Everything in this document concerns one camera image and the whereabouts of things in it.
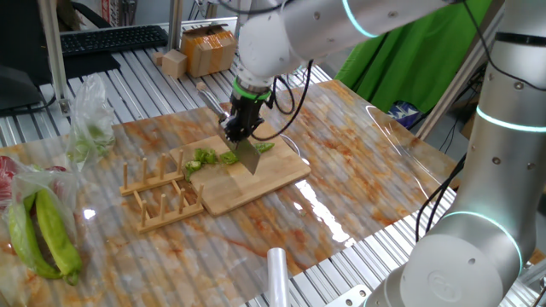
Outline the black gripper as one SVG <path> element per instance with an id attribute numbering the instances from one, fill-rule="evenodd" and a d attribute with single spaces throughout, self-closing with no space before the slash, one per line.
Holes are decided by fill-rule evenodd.
<path id="1" fill-rule="evenodd" d="M 254 100 L 247 97 L 231 98 L 231 119 L 221 123 L 221 128 L 227 141 L 238 143 L 241 139 L 249 138 L 264 122 L 260 116 L 263 100 Z"/>

